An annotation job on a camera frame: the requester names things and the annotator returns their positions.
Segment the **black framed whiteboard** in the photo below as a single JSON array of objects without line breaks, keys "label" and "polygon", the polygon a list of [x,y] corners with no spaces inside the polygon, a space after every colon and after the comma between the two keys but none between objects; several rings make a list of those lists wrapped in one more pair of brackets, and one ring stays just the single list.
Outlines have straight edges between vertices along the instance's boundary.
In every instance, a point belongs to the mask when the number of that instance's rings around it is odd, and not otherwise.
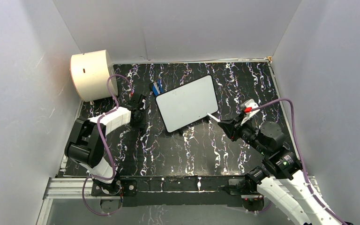
[{"label": "black framed whiteboard", "polygon": [[155,97],[168,133],[177,131],[219,110],[215,81],[206,75]]}]

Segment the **blue white marker pen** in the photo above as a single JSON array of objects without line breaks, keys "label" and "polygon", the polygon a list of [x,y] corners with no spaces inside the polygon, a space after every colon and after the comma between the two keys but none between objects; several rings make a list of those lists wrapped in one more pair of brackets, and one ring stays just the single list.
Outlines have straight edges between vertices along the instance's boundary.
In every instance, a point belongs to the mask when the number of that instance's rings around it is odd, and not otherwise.
[{"label": "blue white marker pen", "polygon": [[211,113],[207,113],[207,115],[212,118],[214,121],[216,121],[217,123],[219,123],[221,120],[217,117],[215,117],[214,115],[212,115]]}]

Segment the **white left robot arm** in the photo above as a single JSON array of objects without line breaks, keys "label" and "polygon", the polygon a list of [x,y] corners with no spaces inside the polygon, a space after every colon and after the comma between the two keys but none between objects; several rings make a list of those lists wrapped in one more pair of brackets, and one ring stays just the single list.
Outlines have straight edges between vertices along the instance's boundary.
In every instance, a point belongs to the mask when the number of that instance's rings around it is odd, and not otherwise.
[{"label": "white left robot arm", "polygon": [[79,117],[73,124],[65,156],[86,168],[93,179],[103,183],[103,189],[110,195],[120,192],[121,182],[115,179],[113,157],[109,156],[109,161],[104,159],[109,151],[106,136],[124,125],[144,128],[146,101],[145,95],[133,94],[128,102],[111,111],[88,119]]}]

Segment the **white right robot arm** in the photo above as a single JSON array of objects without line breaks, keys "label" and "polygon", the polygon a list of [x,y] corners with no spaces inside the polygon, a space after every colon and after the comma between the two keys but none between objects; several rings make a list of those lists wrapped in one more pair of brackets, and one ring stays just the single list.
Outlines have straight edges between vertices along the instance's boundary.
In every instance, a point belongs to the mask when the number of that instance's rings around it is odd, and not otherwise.
[{"label": "white right robot arm", "polygon": [[257,166],[245,175],[251,194],[262,194],[296,225],[346,225],[304,177],[301,161],[284,146],[286,135],[275,122],[252,126],[244,114],[218,122],[232,141],[242,139],[263,155],[264,168]]}]

